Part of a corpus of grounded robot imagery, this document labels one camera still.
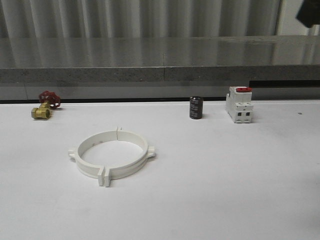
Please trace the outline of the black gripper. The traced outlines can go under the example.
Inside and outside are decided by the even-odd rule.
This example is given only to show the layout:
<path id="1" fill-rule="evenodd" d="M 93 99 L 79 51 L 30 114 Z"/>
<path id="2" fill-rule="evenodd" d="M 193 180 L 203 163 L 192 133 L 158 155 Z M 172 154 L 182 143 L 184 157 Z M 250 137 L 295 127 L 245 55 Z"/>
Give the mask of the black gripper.
<path id="1" fill-rule="evenodd" d="M 307 28 L 319 25 L 320 0 L 303 0 L 295 18 Z"/>

